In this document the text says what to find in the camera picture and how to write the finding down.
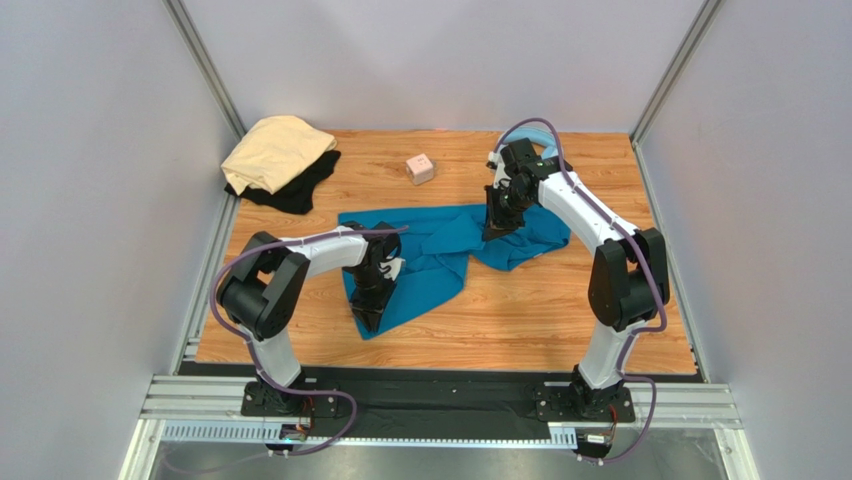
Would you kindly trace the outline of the blue t shirt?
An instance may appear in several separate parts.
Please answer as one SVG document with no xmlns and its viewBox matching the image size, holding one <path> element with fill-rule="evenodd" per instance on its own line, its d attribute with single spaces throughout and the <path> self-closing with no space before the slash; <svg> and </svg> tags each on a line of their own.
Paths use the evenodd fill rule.
<svg viewBox="0 0 852 480">
<path fill-rule="evenodd" d="M 357 222 L 375 227 L 385 222 L 408 228 L 401 233 L 405 266 L 397 288 L 377 331 L 369 331 L 359 320 L 355 322 L 361 338 L 373 339 L 456 297 L 465 287 L 471 258 L 497 271 L 511 271 L 570 243 L 570 228 L 539 206 L 525 212 L 522 228 L 488 242 L 483 240 L 485 218 L 483 204 L 340 213 L 339 224 Z"/>
</svg>

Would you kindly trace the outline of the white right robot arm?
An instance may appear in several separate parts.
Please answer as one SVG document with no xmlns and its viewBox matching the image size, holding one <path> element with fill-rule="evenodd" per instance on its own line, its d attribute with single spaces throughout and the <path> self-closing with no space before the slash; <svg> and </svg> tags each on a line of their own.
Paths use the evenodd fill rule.
<svg viewBox="0 0 852 480">
<path fill-rule="evenodd" d="M 599 419 L 618 404 L 624 367 L 638 335 L 665 315 L 669 298 L 665 240 L 621 219 L 557 157 L 520 161 L 490 153 L 495 178 L 486 186 L 485 241 L 524 226 L 534 205 L 556 215 L 593 258 L 588 300 L 596 318 L 588 349 L 567 387 L 573 415 Z"/>
</svg>

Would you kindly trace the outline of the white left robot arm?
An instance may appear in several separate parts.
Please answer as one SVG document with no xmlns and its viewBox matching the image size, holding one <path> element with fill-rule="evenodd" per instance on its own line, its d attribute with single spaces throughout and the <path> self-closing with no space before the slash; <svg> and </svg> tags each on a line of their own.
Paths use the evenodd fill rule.
<svg viewBox="0 0 852 480">
<path fill-rule="evenodd" d="M 247 344 L 257 371 L 248 385 L 245 413 L 268 408 L 283 416 L 306 414 L 311 393 L 288 332 L 304 283 L 332 270 L 352 276 L 348 303 L 368 332 L 379 330 L 389 309 L 404 261 L 400 229 L 385 222 L 367 228 L 347 222 L 299 238 L 276 238 L 262 231 L 243 252 L 222 267 L 209 303 L 218 322 Z"/>
</svg>

